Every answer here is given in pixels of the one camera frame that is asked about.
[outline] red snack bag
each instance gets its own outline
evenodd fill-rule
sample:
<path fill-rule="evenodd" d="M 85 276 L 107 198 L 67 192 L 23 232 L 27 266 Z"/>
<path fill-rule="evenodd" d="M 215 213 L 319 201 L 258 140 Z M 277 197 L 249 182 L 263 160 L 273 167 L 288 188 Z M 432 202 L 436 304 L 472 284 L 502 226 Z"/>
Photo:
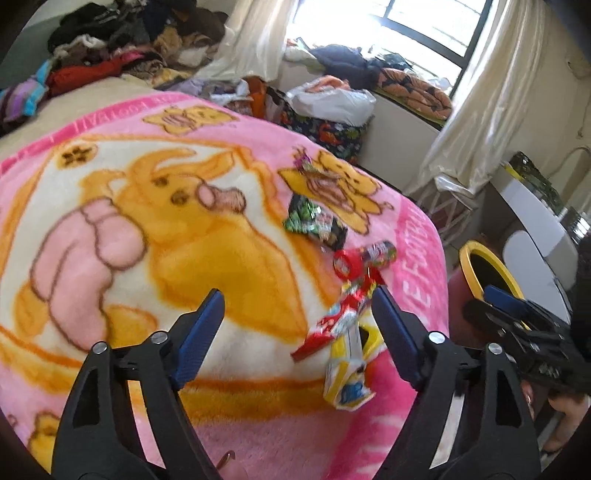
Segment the red snack bag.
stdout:
<path fill-rule="evenodd" d="M 304 343 L 291 354 L 294 362 L 302 361 L 347 332 L 369 307 L 377 286 L 383 283 L 379 271 L 370 268 L 360 281 L 349 285 L 326 315 L 310 329 Z"/>
<path fill-rule="evenodd" d="M 396 260 L 396 247 L 387 240 L 368 247 L 339 250 L 335 253 L 333 267 L 343 281 L 359 278 L 368 268 L 384 268 Z"/>

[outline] person's hand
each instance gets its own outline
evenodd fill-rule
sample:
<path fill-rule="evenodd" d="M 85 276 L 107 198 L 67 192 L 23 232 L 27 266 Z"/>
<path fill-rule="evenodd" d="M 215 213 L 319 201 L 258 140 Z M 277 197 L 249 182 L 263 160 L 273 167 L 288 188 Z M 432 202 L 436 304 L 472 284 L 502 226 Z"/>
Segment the person's hand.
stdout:
<path fill-rule="evenodd" d="M 236 461 L 236 454 L 230 450 L 217 463 L 217 469 L 223 480 L 248 480 L 248 474 L 240 462 Z"/>
<path fill-rule="evenodd" d="M 560 450 L 569 441 L 583 421 L 589 409 L 590 399 L 583 394 L 561 393 L 550 395 L 548 402 L 553 409 L 564 413 L 564 418 L 544 445 L 546 452 L 553 453 Z"/>
<path fill-rule="evenodd" d="M 527 403 L 527 408 L 530 411 L 531 419 L 535 420 L 535 413 L 534 413 L 534 388 L 531 384 L 526 381 L 521 381 L 521 391 L 523 392 L 523 396 L 525 397 L 525 402 Z"/>

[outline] pile of clothes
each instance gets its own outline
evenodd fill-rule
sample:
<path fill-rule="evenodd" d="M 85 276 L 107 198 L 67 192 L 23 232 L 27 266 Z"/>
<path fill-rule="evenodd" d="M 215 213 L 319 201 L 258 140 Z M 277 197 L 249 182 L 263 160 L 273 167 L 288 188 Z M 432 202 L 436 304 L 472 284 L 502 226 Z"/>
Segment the pile of clothes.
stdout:
<path fill-rule="evenodd" d="M 403 56 L 391 53 L 366 59 L 358 48 L 328 45 L 307 49 L 300 40 L 288 48 L 286 59 L 310 66 L 315 59 L 328 75 L 347 80 L 356 90 L 383 94 L 419 115 L 442 124 L 452 114 L 452 102 L 440 88 L 421 79 Z"/>
<path fill-rule="evenodd" d="M 44 100 L 111 76 L 185 92 L 239 113 L 260 112 L 254 105 L 261 96 L 259 79 L 192 79 L 212 61 L 227 19 L 223 12 L 197 7 L 194 0 L 82 6 L 61 19 L 47 42 L 51 57 L 38 72 L 0 91 L 0 135 L 33 117 Z"/>

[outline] fleece blanket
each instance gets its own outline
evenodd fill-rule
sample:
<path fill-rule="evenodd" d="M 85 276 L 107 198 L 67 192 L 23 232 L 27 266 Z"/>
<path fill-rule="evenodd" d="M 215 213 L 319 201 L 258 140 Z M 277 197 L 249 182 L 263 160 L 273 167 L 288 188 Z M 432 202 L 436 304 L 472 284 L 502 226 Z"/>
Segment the fleece blanket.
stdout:
<path fill-rule="evenodd" d="M 302 151 L 330 180 L 294 167 Z M 166 330 L 215 287 L 225 321 L 181 391 L 213 461 L 233 449 L 252 479 L 372 478 L 414 391 L 384 352 L 368 367 L 375 398 L 337 411 L 322 397 L 328 349 L 292 361 L 341 284 L 331 254 L 282 220 L 297 192 L 348 225 L 346 247 L 393 242 L 389 290 L 447 332 L 441 242 L 408 199 L 301 135 L 172 92 L 97 111 L 0 165 L 0 407 L 45 468 L 89 348 Z M 137 385 L 131 397 L 161 464 Z"/>
<path fill-rule="evenodd" d="M 447 120 L 452 114 L 452 101 L 441 89 L 396 69 L 382 69 L 378 88 L 396 97 L 408 107 L 434 120 Z"/>

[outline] sheer curtain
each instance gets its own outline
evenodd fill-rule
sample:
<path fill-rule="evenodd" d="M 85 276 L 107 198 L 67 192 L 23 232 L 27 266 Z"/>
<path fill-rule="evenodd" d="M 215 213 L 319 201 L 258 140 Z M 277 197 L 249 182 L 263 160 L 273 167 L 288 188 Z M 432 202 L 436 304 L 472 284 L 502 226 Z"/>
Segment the sheer curtain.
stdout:
<path fill-rule="evenodd" d="M 213 62 L 198 78 L 232 80 L 277 78 L 285 51 L 287 27 L 298 0 L 238 0 L 226 22 L 226 35 Z"/>
<path fill-rule="evenodd" d="M 473 57 L 454 112 L 407 194 L 439 174 L 457 179 L 471 195 L 488 182 L 527 110 L 546 28 L 543 0 L 498 1 L 491 36 Z"/>

